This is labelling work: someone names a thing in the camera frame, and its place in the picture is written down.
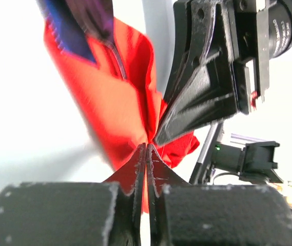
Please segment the red paper napkin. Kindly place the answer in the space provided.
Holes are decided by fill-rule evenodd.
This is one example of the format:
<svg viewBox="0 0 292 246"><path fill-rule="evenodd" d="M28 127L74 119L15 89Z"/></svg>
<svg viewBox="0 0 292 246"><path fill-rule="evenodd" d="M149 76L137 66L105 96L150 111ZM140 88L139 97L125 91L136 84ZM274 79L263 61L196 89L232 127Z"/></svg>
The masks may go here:
<svg viewBox="0 0 292 246"><path fill-rule="evenodd" d="M45 23L44 42L74 99L91 124L115 170L133 155L138 145L153 143L166 109L156 89L154 49L143 33L114 20L114 37L123 60L122 78L113 52L88 36L95 62L59 46L55 24Z"/></svg>

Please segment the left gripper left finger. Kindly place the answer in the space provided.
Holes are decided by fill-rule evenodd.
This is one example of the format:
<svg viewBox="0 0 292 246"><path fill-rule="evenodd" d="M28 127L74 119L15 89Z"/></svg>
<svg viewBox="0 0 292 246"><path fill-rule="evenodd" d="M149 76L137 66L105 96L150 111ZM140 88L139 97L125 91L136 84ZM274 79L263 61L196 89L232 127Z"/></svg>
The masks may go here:
<svg viewBox="0 0 292 246"><path fill-rule="evenodd" d="M26 182L0 192L0 245L140 245L146 146L100 183Z"/></svg>

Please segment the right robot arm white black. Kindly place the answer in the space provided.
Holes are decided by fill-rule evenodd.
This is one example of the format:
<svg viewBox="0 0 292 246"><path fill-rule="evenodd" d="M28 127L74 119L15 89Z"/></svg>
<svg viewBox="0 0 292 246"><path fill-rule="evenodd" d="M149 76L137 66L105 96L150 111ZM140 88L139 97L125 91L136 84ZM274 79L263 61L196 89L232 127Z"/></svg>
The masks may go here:
<svg viewBox="0 0 292 246"><path fill-rule="evenodd" d="M219 143L223 121L249 114L269 88L269 61L292 47L292 1L177 1L175 48L154 141L167 144L203 126L207 138L190 177L210 182L214 169L254 184L280 183L274 141L243 149Z"/></svg>

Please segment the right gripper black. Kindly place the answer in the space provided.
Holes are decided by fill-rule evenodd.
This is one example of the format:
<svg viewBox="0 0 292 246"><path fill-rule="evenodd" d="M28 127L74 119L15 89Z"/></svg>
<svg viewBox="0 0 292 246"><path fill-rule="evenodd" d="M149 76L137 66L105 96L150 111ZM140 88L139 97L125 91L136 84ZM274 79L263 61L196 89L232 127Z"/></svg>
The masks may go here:
<svg viewBox="0 0 292 246"><path fill-rule="evenodd" d="M292 47L292 1L234 1L240 57L233 63L239 111L264 101L269 61Z"/></svg>

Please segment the purple plastic spoon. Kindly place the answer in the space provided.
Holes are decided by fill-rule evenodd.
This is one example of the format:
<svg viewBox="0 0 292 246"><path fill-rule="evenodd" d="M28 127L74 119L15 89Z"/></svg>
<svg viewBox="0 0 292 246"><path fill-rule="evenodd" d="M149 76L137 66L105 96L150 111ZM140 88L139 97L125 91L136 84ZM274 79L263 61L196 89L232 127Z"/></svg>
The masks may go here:
<svg viewBox="0 0 292 246"><path fill-rule="evenodd" d="M121 76L126 79L126 71L114 38L112 1L67 0L66 4L84 33L98 39L112 50Z"/></svg>

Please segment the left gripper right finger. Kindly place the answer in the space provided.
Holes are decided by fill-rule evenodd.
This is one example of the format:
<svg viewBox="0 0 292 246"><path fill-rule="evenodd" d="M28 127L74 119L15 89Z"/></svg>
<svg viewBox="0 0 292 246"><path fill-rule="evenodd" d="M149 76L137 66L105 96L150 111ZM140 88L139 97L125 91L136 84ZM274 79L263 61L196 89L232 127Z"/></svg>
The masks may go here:
<svg viewBox="0 0 292 246"><path fill-rule="evenodd" d="M268 185L192 186L146 149L151 245L292 245L292 212Z"/></svg>

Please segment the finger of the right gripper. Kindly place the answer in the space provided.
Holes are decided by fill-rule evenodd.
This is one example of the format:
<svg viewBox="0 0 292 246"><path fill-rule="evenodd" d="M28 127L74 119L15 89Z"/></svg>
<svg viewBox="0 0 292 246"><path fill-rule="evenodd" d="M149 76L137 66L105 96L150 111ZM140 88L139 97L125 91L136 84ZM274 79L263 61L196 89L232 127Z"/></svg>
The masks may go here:
<svg viewBox="0 0 292 246"><path fill-rule="evenodd" d="M233 1L177 1L175 47L154 142L163 146L238 111L233 63L238 39Z"/></svg>

